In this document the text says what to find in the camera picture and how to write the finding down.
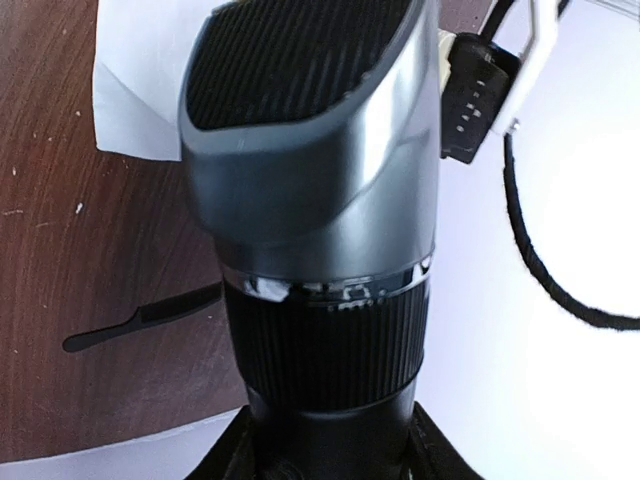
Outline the white paper bag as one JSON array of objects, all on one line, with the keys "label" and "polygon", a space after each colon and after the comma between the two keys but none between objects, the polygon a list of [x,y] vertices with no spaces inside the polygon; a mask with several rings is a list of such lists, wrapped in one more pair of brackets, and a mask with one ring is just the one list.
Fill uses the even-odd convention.
[{"label": "white paper bag", "polygon": [[[180,479],[245,402],[226,317],[191,317],[68,354],[74,333],[216,281],[180,166],[96,149],[98,4],[1,5],[1,475]],[[639,311],[639,22],[575,1],[522,109],[527,227],[557,280]],[[639,336],[591,328],[523,266],[500,143],[441,168],[417,396],[489,479],[635,479]]]}]

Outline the black handled comb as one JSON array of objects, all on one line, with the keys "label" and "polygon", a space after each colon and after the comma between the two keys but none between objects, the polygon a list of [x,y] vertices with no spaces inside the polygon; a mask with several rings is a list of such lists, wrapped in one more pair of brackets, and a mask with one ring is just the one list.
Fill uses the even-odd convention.
[{"label": "black handled comb", "polygon": [[76,353],[124,335],[176,322],[218,303],[222,296],[222,283],[217,282],[142,305],[130,319],[122,323],[67,337],[62,348],[67,353]]}]

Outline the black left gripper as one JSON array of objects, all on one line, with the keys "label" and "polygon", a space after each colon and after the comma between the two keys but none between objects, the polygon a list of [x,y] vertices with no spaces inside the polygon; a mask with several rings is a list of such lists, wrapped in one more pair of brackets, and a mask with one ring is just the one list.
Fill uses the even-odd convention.
[{"label": "black left gripper", "polygon": [[472,33],[455,37],[441,95],[441,156],[471,163],[489,133],[521,60]]}]

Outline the grey black hair clipper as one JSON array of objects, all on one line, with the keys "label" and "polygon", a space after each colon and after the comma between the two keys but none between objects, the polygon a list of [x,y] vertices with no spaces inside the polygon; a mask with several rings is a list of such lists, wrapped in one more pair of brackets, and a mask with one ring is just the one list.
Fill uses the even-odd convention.
[{"label": "grey black hair clipper", "polygon": [[361,408],[423,358],[440,155],[432,1],[215,9],[187,64],[188,194],[238,368],[285,410]]}]

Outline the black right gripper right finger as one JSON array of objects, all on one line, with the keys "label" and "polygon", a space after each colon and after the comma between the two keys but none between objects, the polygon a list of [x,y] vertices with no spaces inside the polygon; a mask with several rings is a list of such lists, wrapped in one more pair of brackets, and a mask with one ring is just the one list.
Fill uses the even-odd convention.
[{"label": "black right gripper right finger", "polygon": [[480,480],[418,403],[414,403],[407,444],[407,478]]}]

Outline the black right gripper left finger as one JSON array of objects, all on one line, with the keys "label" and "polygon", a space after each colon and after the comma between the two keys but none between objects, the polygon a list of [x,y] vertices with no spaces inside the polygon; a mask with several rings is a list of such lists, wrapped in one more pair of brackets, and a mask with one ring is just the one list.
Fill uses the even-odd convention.
[{"label": "black right gripper left finger", "polygon": [[243,406],[222,435],[185,477],[186,480],[253,480],[257,478],[253,449],[254,422]]}]

